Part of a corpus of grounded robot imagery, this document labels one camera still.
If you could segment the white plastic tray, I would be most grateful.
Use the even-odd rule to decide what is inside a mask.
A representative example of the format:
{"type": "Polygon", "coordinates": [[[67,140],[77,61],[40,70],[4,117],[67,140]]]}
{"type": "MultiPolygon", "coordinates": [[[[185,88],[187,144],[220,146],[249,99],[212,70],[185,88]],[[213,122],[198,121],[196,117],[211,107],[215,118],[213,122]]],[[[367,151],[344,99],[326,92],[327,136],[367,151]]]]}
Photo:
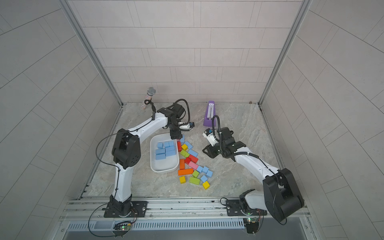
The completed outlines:
{"type": "Polygon", "coordinates": [[[154,136],[150,142],[151,169],[155,173],[167,173],[179,168],[177,141],[169,134],[154,136]]]}

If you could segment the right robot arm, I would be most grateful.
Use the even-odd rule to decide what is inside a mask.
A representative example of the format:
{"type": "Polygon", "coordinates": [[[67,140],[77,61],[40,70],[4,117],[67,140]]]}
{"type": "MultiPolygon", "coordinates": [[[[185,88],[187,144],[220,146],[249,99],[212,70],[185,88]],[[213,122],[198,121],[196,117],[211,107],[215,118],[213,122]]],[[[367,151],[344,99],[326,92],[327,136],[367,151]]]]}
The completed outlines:
{"type": "Polygon", "coordinates": [[[208,157],[231,159],[250,171],[263,185],[262,193],[251,189],[242,193],[238,200],[227,200],[229,211],[245,216],[264,216],[269,213],[282,222],[304,207],[305,201],[290,170],[280,170],[263,161],[246,144],[235,141],[233,131],[229,128],[215,131],[206,129],[203,136],[209,142],[203,149],[208,157]]]}

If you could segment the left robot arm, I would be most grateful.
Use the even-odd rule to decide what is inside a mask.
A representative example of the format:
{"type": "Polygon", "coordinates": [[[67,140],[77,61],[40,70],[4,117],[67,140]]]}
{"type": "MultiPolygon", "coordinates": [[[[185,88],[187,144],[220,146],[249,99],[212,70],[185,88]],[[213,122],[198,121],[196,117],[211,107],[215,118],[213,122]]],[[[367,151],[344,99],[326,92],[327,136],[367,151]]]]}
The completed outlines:
{"type": "Polygon", "coordinates": [[[141,143],[160,129],[169,129],[171,140],[180,140],[182,132],[192,130],[189,104],[185,99],[176,100],[169,107],[156,109],[151,100],[145,105],[152,108],[152,116],[147,121],[129,130],[120,129],[112,148],[112,156],[117,167],[115,190],[110,202],[127,205],[131,202],[131,183],[134,166],[141,158],[141,143]]]}

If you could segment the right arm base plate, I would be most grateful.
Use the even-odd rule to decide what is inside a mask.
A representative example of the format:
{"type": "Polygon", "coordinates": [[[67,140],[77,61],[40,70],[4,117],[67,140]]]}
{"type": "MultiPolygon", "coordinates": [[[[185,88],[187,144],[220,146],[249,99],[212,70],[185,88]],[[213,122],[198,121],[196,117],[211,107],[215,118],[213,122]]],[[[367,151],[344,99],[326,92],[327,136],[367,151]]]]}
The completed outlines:
{"type": "Polygon", "coordinates": [[[266,210],[251,209],[245,200],[225,199],[225,202],[221,204],[226,207],[229,217],[262,217],[268,214],[266,210]]]}

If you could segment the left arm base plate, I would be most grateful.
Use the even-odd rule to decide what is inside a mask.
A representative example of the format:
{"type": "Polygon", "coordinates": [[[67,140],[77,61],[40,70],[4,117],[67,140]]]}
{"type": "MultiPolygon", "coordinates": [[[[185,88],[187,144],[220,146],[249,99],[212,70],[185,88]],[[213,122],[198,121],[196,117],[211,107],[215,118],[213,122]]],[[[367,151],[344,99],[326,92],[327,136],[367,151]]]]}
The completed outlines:
{"type": "Polygon", "coordinates": [[[148,207],[147,201],[125,201],[124,203],[113,200],[107,204],[104,211],[104,218],[143,218],[148,207]]]}

